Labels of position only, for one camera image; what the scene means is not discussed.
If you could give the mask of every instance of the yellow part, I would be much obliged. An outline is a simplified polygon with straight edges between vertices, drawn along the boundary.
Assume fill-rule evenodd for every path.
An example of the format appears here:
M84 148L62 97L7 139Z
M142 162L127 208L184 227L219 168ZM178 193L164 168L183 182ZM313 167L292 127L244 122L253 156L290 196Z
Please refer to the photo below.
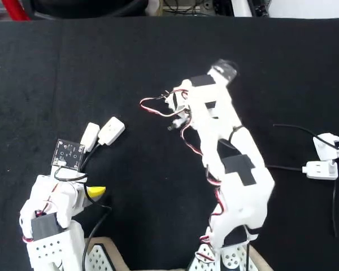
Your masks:
M98 196L103 195L105 191L106 191L105 186L92 186L88 188L88 195L91 198L96 198Z

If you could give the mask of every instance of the black cable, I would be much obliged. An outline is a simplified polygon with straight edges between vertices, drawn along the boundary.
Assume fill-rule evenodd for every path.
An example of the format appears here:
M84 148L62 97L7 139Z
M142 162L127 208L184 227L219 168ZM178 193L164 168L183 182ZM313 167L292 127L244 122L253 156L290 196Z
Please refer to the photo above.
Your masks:
M205 0L202 0L200 3L197 3L197 0L195 0L195 4L189 8L187 8L186 10L182 10L182 11L179 11L179 4L178 4L178 0L176 0L176 9L172 8L170 6L170 4L168 4L167 0L163 0L164 4L170 9L170 10L164 10L165 12L169 12L169 13L174 13L174 14L182 14L182 15L195 15L195 14L198 14L198 15L207 15L207 14L203 14L203 13L194 13L195 11L195 8L198 6L198 5L201 5L205 2Z
M315 137L316 139L322 141L324 144L330 146L331 148L335 148L336 150L339 150L339 148L333 144L330 144L329 142L323 140L322 138L318 137L314 132L312 132L311 130L309 129L306 129L304 127L301 127L301 126L298 126L298 125L291 125L291 124L274 124L273 125L274 127L287 127L287 128L297 128L301 131L304 131L310 135L312 135L313 137Z
M88 163L89 159L92 157L92 155L95 153L95 151L101 146L101 144L97 143L94 148L92 149L92 151L86 156L84 162L82 163L82 165L80 166L80 171L83 171L86 164Z
M176 13L176 14L181 14L181 15L184 15L184 16L197 16L197 15L201 15L201 16L212 16L212 15L209 15L209 14L199 13L199 12L196 12L195 14L191 14L191 13L179 13L179 12L174 12L174 11L171 11L171 10L164 10L164 12L168 12L168 13Z
M250 242L246 246L246 271L249 271Z
M59 167L55 172L54 172L54 178L60 182L75 182L75 181L80 181L88 177L88 174L84 173L82 176L75 177L75 178L59 178L57 177L58 172L62 169L62 167Z
M60 265L57 266L56 268L60 269L60 267L62 267L62 265L63 265L63 261L62 261L62 262L60 263Z
M163 2L164 2L164 4L165 4L171 11L173 11L173 12L176 13L176 14L178 14L178 12L179 12L179 2L178 2L178 0L176 0L176 9L172 8L172 7L170 6L170 4L168 4L167 0L163 0Z
M267 168L275 168L275 169L284 169L286 171L300 171L303 170L301 168L292 168L292 167L283 167L282 165L265 165Z
M335 220L335 199L336 199L336 192L337 192L337 180L334 180L334 188L333 188L333 200L332 200L332 222L333 222L333 231L334 237L338 237L337 225Z
M92 240L92 237L94 236L95 232L98 230L98 228L100 227L100 225L103 223L103 221L107 218L107 216L109 215L110 211L106 212L102 218L97 222L97 224L94 226L92 232L89 234L86 242L85 242L85 247L84 247L84 251L83 251L83 256L81 258L81 268L82 271L85 271L85 258L86 258L86 253L88 251L89 248L89 243L90 240Z
M233 128L233 130L232 130L232 132L230 134L230 137L228 138L228 142L231 143L231 139L232 139L233 135L235 134L235 132L237 132L238 130L240 130L243 127L244 127L243 125L240 125L238 127Z
M92 149L92 151L90 152L90 154L87 155L87 157L85 158L84 162L82 163L80 170L82 171L86 164L88 163L89 159L92 157L92 155L95 153L95 151L99 148L99 146L101 146L99 143L96 144L94 146L94 148ZM106 219L106 217L109 215L109 213L112 211L112 207L110 206L106 206L103 204L100 204L96 201L94 201L89 193L88 193L88 187L86 185L86 183L83 183L83 187L84 187L84 193L86 198L93 204L102 208L107 209L108 211L102 216L102 218L97 222L97 224L95 225L95 227L93 228L92 232L89 234L88 239L86 240L85 243L85 247L84 247L84 251L83 251L83 255L82 255L82 260L81 260L81 267L82 267L82 271L85 271L85 258L86 258L86 253L88 251L88 247L89 247L89 243L90 240L92 239L92 237L94 236L95 232L98 230L98 228L100 227L100 225L103 223L103 221Z

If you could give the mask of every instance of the black tape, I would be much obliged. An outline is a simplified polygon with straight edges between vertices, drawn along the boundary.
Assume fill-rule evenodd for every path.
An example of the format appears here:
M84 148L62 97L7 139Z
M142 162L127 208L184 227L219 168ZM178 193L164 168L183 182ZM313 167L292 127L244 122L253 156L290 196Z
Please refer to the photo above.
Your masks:
M195 86L195 87L213 85L216 83L211 75L199 75L199 76L191 77L190 81L192 83L192 86Z

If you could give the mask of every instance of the black fabric surface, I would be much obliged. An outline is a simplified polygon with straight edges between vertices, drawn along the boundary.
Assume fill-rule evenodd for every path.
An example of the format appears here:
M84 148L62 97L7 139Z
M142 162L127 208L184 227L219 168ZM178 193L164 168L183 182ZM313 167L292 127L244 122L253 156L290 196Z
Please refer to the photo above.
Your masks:
M91 185L108 187L114 209L97 235L112 237L131 269L185 268L215 197L179 131L169 132L170 120L140 110L138 101L206 73L219 58L240 68L233 102L268 164L317 159L309 135L273 123L339 135L339 20L0 23L0 270L30 268L19 211L36 176L49 172L57 138L78 142L88 122L111 116L127 129L86 170ZM272 174L276 186L254 247L275 270L339 270L333 183ZM339 180L336 204L339 234ZM87 236L101 214L93 206L76 217Z

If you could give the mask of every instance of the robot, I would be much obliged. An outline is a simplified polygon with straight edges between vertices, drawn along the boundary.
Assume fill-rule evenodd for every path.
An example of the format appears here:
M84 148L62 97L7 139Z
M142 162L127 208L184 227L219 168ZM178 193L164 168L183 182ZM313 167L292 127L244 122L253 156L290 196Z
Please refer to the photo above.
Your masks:
M237 75L230 62L220 60L208 74L184 80L170 93L140 102L143 109L163 117L177 116L169 130L181 128L186 145L202 157L206 178L218 201L188 270L256 270L244 246L258 237L266 215L274 180L250 134L232 105L228 87ZM144 102L164 99L173 113L165 115ZM197 149L184 137L197 131ZM239 151L221 158L218 143Z
M176 117L168 129L181 128L182 139L202 157L206 179L214 186L218 203L189 271L257 270L249 258L249 242L258 237L266 219L274 180L232 105L228 87L236 75L230 62L220 60L208 74L184 80L159 97L140 101L140 106L151 113ZM152 99L164 99L173 112L166 115L144 106ZM200 148L186 141L189 127L197 131ZM34 270L114 269L102 247L95 246L87 254L88 241L85 243L83 230L72 217L95 204L105 191L105 187L86 186L87 175L81 171L90 154L82 162L85 152L110 145L123 130L124 124L112 118L102 129L88 125L81 144L58 141L50 175L37 177L20 211L23 241ZM218 143L240 154L221 158Z

